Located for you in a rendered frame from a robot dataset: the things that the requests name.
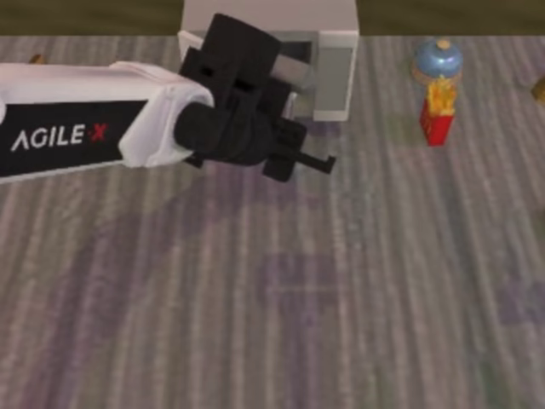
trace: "blue jar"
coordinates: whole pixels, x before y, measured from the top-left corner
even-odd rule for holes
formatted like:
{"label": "blue jar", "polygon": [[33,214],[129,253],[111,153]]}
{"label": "blue jar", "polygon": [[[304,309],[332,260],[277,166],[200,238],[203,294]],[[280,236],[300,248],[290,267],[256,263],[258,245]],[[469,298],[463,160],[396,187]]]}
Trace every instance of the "blue jar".
{"label": "blue jar", "polygon": [[429,40],[416,51],[412,73],[416,81],[429,84],[441,76],[458,81],[462,76],[463,57],[449,40]]}

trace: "agile-x logo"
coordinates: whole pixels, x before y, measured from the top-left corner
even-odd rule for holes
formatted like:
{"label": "agile-x logo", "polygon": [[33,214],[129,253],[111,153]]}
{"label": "agile-x logo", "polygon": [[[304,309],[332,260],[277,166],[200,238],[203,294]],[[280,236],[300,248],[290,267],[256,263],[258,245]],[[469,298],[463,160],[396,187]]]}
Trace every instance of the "agile-x logo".
{"label": "agile-x logo", "polygon": [[22,130],[17,136],[10,151],[18,150],[28,151],[30,149],[42,149],[45,147],[67,147],[71,145],[80,145],[85,136],[91,142],[104,141],[107,124],[93,124],[91,129],[87,129],[86,124],[74,124],[72,127],[65,125],[52,126],[50,128],[41,127],[32,132]]}

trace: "robotic arm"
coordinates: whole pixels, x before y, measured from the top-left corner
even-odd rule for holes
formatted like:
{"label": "robotic arm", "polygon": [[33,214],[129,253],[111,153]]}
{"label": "robotic arm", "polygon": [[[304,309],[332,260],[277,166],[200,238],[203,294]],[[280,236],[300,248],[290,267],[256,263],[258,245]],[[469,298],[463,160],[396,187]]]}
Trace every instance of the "robotic arm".
{"label": "robotic arm", "polygon": [[335,159],[302,153],[306,128],[283,116],[297,84],[282,66],[301,63],[280,55],[280,46],[216,14],[178,74],[135,62],[0,64],[0,182],[210,160],[264,163],[263,174],[276,181],[288,181],[297,163],[329,174]]}

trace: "orange object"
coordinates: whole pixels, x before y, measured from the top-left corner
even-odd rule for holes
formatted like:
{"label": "orange object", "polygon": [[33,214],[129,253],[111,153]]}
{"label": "orange object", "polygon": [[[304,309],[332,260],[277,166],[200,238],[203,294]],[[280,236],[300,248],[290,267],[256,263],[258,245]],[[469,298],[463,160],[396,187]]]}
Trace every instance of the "orange object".
{"label": "orange object", "polygon": [[456,88],[445,78],[432,81],[427,87],[420,125],[426,134],[430,146],[444,145],[454,119]]}

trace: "yellow french fries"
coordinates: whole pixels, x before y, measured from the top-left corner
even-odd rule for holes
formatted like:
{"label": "yellow french fries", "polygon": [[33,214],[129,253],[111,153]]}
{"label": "yellow french fries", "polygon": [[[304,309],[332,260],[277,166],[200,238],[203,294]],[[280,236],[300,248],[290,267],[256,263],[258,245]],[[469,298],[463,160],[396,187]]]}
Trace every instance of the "yellow french fries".
{"label": "yellow french fries", "polygon": [[454,115],[455,100],[456,87],[445,77],[436,79],[427,86],[427,106],[432,116]]}

